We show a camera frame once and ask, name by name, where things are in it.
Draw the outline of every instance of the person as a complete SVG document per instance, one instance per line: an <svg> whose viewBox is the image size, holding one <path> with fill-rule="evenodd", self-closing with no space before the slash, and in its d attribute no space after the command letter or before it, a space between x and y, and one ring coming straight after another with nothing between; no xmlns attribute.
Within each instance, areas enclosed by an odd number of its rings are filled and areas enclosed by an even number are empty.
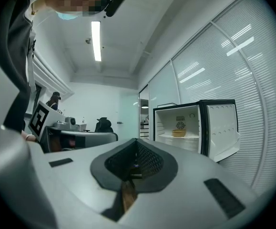
<svg viewBox="0 0 276 229"><path fill-rule="evenodd" d="M32 80L29 82L27 56L35 46L32 31L34 16L41 10L52 9L74 18L98 13L109 2L110 0L8 0L0 6L0 67L19 90L5 118L5 127L20 132L28 141L36 140L33 135L22 131L33 86Z"/></svg>
<svg viewBox="0 0 276 229"><path fill-rule="evenodd" d="M46 105L57 111L58 110L58 100L61 100L60 93L54 92L52 94L52 97L46 103Z"/></svg>

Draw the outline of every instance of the black jacket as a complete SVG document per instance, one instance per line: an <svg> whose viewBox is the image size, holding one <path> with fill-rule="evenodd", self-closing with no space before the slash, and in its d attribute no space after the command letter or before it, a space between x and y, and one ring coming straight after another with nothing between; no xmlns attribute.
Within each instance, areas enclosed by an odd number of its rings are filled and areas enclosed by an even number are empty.
<svg viewBox="0 0 276 229"><path fill-rule="evenodd" d="M32 23L24 13L29 5L30 0L8 0L0 11L0 67L20 91L4 125L18 132L21 132L31 93L25 70Z"/></svg>

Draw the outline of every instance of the mini fridge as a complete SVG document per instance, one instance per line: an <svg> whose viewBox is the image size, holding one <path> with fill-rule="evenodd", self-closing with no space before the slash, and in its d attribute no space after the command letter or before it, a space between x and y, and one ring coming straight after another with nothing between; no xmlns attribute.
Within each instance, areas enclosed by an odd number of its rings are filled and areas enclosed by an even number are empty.
<svg viewBox="0 0 276 229"><path fill-rule="evenodd" d="M154 141L197 152L215 162L239 150L235 100L200 100L153 109Z"/></svg>

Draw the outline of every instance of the doorway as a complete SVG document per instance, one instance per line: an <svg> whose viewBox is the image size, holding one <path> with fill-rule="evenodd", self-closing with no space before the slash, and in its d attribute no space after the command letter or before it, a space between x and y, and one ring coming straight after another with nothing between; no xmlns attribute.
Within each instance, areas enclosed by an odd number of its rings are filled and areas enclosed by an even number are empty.
<svg viewBox="0 0 276 229"><path fill-rule="evenodd" d="M148 85L139 93L139 137L149 140L149 91Z"/></svg>

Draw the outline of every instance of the hand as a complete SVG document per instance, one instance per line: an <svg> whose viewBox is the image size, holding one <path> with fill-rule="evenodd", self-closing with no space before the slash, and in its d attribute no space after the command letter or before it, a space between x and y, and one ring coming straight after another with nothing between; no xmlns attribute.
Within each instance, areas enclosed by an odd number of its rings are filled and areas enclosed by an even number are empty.
<svg viewBox="0 0 276 229"><path fill-rule="evenodd" d="M35 143L37 143L36 136L34 136L34 135L28 136L28 138L26 139L26 141L27 142L35 142Z"/></svg>

